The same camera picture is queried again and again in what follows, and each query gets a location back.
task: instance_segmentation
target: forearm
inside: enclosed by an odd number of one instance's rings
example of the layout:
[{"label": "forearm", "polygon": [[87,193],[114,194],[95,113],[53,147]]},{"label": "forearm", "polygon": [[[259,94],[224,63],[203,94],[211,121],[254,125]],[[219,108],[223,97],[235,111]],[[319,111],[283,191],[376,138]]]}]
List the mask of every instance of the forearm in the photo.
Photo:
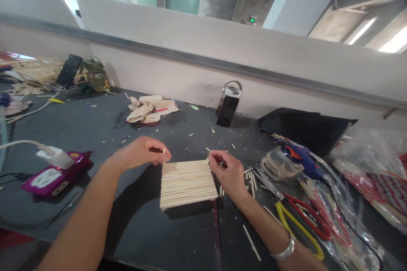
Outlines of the forearm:
[{"label": "forearm", "polygon": [[119,171],[102,165],[38,271],[96,270],[103,256]]},{"label": "forearm", "polygon": [[[249,220],[271,254],[279,254],[288,247],[290,237],[286,229],[271,217],[252,196],[247,196],[245,200],[238,202],[237,207]],[[277,262],[277,265],[282,271],[327,270],[326,267],[298,241],[295,241],[293,254],[286,260]]]}]

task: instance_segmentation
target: ceiling light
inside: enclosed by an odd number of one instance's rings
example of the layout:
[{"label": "ceiling light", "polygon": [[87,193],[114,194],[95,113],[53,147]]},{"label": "ceiling light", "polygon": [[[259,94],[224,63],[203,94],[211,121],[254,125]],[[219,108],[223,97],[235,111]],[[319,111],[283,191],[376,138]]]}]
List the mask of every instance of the ceiling light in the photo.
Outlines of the ceiling light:
[{"label": "ceiling light", "polygon": [[379,49],[381,52],[396,53],[407,44],[407,26]]},{"label": "ceiling light", "polygon": [[360,36],[362,36],[363,33],[366,32],[368,28],[371,27],[371,25],[373,24],[373,22],[376,21],[376,19],[377,17],[370,19],[369,22],[366,23],[365,26],[361,28],[359,32],[357,32],[357,34],[352,38],[352,40],[348,42],[348,44],[353,44],[355,41],[357,41],[360,38]]}]

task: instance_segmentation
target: clear plastic bag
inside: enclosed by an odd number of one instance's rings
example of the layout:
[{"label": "clear plastic bag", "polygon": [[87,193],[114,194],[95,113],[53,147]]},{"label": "clear plastic bag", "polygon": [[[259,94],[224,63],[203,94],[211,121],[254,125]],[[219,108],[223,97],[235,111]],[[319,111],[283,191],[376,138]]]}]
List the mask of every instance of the clear plastic bag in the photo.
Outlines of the clear plastic bag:
[{"label": "clear plastic bag", "polygon": [[[383,248],[368,232],[361,219],[355,216],[350,205],[345,203],[332,178],[328,175],[325,175],[324,178],[331,186],[340,209],[348,222],[382,259],[384,255]],[[318,210],[320,217],[328,224],[332,239],[330,241],[320,239],[319,241],[341,268],[346,271],[379,270],[380,263],[377,257],[351,231],[340,214],[327,187],[321,182],[314,181],[305,175],[300,179],[300,184],[314,207]]]},{"label": "clear plastic bag", "polygon": [[359,129],[332,154],[336,169],[395,228],[407,235],[407,135]]}]

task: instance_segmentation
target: black bag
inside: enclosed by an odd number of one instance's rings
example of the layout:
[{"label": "black bag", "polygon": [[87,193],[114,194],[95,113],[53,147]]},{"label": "black bag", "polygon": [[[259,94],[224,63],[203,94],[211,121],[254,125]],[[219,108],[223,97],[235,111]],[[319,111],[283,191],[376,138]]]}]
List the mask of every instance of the black bag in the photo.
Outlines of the black bag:
[{"label": "black bag", "polygon": [[279,108],[260,118],[259,128],[262,133],[282,135],[323,157],[334,148],[346,129],[357,121]]}]

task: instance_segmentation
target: craft stick structure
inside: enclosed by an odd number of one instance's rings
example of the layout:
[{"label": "craft stick structure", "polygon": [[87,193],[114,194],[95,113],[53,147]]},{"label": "craft stick structure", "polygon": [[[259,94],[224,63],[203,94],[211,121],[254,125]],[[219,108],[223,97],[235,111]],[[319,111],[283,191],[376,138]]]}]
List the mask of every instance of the craft stick structure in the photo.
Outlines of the craft stick structure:
[{"label": "craft stick structure", "polygon": [[160,208],[186,205],[218,197],[207,160],[162,166]]}]

